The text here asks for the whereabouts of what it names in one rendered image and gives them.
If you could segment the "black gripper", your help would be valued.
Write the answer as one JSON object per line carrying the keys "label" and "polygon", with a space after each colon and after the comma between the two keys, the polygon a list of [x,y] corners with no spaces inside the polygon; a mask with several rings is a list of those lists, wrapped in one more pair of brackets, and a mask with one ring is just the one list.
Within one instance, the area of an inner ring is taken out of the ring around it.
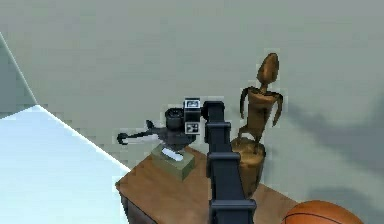
{"label": "black gripper", "polygon": [[[119,133],[116,140],[121,145],[129,145],[154,141],[159,137],[165,146],[172,151],[183,150],[194,141],[193,135],[187,135],[185,133],[183,108],[169,108],[165,112],[165,120],[166,126],[160,129],[158,135],[149,131],[134,134]],[[152,132],[159,130],[151,120],[146,121],[146,126]]]}

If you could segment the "green tissue box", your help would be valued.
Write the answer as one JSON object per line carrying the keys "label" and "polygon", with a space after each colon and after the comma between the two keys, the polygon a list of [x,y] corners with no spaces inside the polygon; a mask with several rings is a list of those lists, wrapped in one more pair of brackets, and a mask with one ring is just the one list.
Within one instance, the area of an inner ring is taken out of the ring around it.
{"label": "green tissue box", "polygon": [[151,157],[154,165],[179,181],[183,181],[195,167],[195,157],[191,153],[175,153],[162,144],[151,151]]}

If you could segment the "brown wooden table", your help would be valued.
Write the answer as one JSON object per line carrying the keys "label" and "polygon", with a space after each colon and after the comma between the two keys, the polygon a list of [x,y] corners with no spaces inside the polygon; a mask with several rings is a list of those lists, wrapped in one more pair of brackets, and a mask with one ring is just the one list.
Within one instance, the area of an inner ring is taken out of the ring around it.
{"label": "brown wooden table", "polygon": [[210,180],[206,155],[189,148],[195,167],[183,180],[166,173],[148,156],[116,183],[129,224],[280,224],[296,205],[289,197],[261,184],[248,205],[229,211],[209,208]]}

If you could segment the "brown wooden figure statue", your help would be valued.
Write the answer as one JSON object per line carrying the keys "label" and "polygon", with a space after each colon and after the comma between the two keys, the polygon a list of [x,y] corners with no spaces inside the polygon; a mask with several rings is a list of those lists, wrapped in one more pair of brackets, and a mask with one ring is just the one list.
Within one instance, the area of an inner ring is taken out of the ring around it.
{"label": "brown wooden figure statue", "polygon": [[240,176],[244,195],[251,198],[261,181],[266,150],[260,142],[274,105],[277,105],[272,125],[275,126],[283,109],[283,96],[269,91],[268,85],[278,78],[279,59],[276,53],[269,53],[258,69],[256,78],[259,87],[249,86],[242,90],[239,100],[240,117],[246,124],[239,128],[237,137],[231,142],[232,150],[238,152]]}

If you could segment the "orange basketball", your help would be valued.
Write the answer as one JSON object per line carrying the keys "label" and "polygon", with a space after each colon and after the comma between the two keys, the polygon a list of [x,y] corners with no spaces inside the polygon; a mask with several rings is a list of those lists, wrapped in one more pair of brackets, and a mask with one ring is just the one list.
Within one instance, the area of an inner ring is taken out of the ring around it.
{"label": "orange basketball", "polygon": [[327,201],[311,200],[290,209],[280,224],[364,224],[349,210]]}

